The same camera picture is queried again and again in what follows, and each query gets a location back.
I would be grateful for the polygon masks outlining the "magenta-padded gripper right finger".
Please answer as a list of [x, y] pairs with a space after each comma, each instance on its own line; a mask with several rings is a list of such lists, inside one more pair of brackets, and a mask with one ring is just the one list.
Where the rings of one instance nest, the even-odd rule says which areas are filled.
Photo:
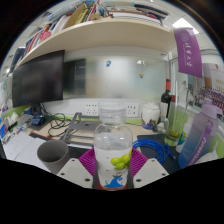
[[131, 152], [129, 168], [135, 188], [146, 186], [169, 175], [157, 159], [147, 159], [136, 149]]

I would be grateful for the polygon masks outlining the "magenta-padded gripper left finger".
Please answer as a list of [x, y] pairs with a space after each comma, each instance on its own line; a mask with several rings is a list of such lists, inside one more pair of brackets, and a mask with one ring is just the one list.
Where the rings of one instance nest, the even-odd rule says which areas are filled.
[[58, 176], [81, 187], [92, 188], [95, 173], [95, 152], [91, 149], [78, 159], [71, 158], [58, 172]]

